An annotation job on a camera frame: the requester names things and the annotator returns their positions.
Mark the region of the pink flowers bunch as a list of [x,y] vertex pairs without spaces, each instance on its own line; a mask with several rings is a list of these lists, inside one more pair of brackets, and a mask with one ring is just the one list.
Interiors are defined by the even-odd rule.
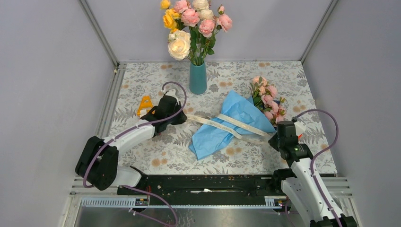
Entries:
[[250,82],[251,99],[273,126],[283,121],[287,111],[284,107],[286,99],[279,96],[278,89],[266,78],[258,76]]

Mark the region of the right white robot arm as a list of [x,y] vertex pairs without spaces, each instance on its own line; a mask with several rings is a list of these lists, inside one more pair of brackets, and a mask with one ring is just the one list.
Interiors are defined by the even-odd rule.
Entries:
[[288,168],[273,172],[269,187],[286,195],[307,227],[356,227],[353,216],[346,216],[318,174],[310,148],[299,142],[305,131],[301,121],[280,121],[268,144],[280,153]]

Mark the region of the blue wrapping paper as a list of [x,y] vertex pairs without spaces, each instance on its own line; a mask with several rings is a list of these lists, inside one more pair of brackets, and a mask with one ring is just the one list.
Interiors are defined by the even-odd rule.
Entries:
[[265,138],[268,133],[276,131],[265,115],[254,106],[251,97],[244,98],[233,90],[228,93],[216,117],[209,120],[194,115],[188,117],[202,124],[189,145],[198,160],[227,147],[233,138],[263,144],[248,136]]

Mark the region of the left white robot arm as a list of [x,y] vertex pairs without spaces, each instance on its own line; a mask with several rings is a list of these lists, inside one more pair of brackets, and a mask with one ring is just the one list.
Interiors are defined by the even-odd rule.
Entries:
[[119,158],[134,146],[150,140],[168,125],[183,124],[187,117],[177,97],[164,95],[157,106],[142,116],[137,124],[116,136],[88,139],[76,164],[75,173],[86,179],[86,187],[103,191],[111,186],[128,186],[142,194],[147,182],[134,167],[120,166]]

